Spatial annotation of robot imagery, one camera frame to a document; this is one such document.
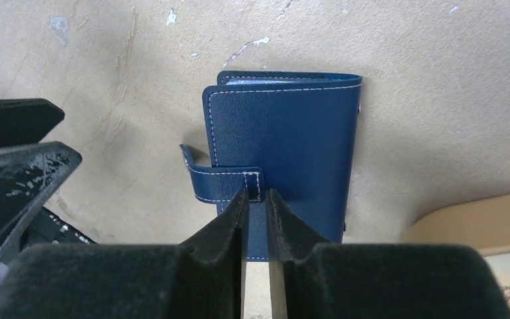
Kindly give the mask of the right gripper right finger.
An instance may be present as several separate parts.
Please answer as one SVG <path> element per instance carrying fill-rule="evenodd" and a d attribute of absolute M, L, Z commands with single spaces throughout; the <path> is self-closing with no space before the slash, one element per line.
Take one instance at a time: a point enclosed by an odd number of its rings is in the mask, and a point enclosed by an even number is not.
<path fill-rule="evenodd" d="M 337 244 L 266 196 L 274 318 L 510 318 L 483 257 L 463 245 Z"/>

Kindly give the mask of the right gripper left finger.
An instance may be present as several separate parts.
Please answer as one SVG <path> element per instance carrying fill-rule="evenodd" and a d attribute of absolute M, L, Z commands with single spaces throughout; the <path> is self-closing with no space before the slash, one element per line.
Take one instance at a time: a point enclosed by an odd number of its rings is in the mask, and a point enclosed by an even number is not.
<path fill-rule="evenodd" d="M 35 245 L 0 287 L 0 318 L 241 318 L 249 211 L 242 189 L 178 245 Z"/>

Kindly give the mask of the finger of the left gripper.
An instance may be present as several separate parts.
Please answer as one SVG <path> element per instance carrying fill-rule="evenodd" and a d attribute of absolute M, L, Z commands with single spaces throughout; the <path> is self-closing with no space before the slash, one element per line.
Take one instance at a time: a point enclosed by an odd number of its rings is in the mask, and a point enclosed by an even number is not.
<path fill-rule="evenodd" d="M 81 162 L 61 142 L 0 148 L 0 262 Z"/>
<path fill-rule="evenodd" d="M 44 98 L 0 100 L 0 148 L 38 143 L 64 117 Z"/>

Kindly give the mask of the blue leather card holder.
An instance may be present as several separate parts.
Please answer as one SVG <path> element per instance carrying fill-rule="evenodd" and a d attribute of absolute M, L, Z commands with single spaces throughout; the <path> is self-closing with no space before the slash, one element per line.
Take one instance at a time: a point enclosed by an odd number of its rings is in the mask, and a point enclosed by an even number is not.
<path fill-rule="evenodd" d="M 250 198 L 247 259 L 268 260 L 266 192 L 341 242 L 363 79 L 356 74 L 226 70 L 202 95 L 210 165 L 181 145 L 195 197 L 223 213 Z"/>

